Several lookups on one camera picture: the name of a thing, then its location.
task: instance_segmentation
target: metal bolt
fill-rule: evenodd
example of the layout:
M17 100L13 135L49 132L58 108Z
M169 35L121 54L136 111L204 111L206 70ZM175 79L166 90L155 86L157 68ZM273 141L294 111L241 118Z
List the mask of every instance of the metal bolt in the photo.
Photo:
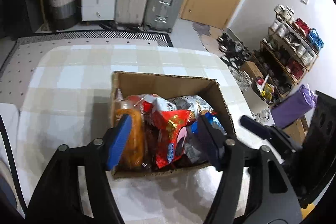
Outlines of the metal bolt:
M234 146L236 144L236 142L233 139L227 139L225 143L229 146Z
M271 149L270 149L267 145L263 145L263 146L261 147L261 149L262 149L264 152L270 152L270 151L271 151Z
M103 143L103 140L100 139L100 138L95 139L95 140L93 141L93 144L94 144L94 145L101 145L102 143Z
M59 147L58 147L58 150L59 151L65 151L67 150L69 147L66 145L66 144L61 144Z

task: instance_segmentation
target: red snack bag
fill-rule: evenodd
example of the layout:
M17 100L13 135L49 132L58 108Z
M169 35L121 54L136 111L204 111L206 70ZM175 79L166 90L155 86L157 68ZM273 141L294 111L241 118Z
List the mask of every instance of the red snack bag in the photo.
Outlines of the red snack bag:
M156 154L156 164L159 168L182 157L187 134L185 126L189 115L189 110L152 112L151 120L160 129Z

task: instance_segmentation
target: brown cardboard box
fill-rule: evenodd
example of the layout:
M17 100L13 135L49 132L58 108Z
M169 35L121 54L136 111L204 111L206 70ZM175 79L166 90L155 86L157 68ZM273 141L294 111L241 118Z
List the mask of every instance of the brown cardboard box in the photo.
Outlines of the brown cardboard box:
M184 95L199 95L206 100L217 112L216 116L229 136L235 136L232 117L223 99L219 84L212 79L201 77L156 75L135 72L116 71L112 74L111 98L115 98L120 88L123 97L138 94L157 94L165 99ZM115 102L112 100L110 121L113 126ZM188 168L181 168L163 172L126 172L116 169L114 177L144 177L153 175L167 175L186 170L200 169L209 166L208 163Z
M306 137L305 129L301 119L297 119L294 123L286 127L283 131L285 131L287 135L292 137L292 139L299 144L302 144Z
M244 64L240 67L240 70L246 71L253 81L255 81L257 77L264 78L257 65L251 61L245 61Z

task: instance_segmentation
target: wall socket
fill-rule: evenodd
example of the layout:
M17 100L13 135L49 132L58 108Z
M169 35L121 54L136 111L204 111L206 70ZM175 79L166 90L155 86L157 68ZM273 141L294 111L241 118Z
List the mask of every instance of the wall socket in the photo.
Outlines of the wall socket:
M302 3L307 4L308 0L301 0Z

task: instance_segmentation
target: checkered tablecloth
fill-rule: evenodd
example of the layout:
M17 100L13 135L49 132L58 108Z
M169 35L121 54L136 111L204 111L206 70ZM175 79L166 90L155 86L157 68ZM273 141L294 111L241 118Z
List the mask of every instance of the checkered tablecloth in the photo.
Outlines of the checkered tablecloth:
M262 145L239 125L240 116L251 112L227 66L211 53L131 45L58 47L40 61L21 109L16 165L26 202L59 145L83 146L104 135L113 71L216 79L238 138L252 148ZM83 209L91 215L82 168L79 175ZM126 223L203 223L221 179L212 166L159 178L114 180L107 175ZM244 212L247 189L245 170L237 215Z

